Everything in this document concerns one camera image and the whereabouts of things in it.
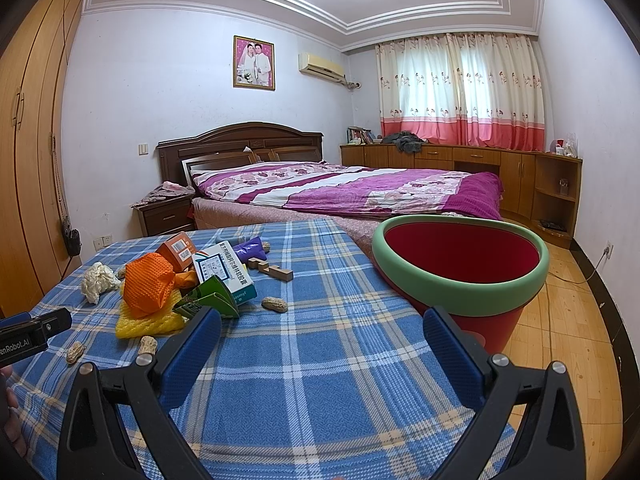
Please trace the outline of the person left hand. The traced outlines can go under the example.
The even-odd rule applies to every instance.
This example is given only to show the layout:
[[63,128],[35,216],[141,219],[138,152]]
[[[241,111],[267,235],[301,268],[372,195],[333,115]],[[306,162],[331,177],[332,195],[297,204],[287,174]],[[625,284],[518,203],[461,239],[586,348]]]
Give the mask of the person left hand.
[[8,420],[2,425],[4,434],[8,437],[12,444],[12,448],[21,458],[25,457],[27,446],[22,435],[22,423],[16,414],[18,409],[18,400],[14,391],[5,385],[1,389],[1,399],[6,401],[8,406]]

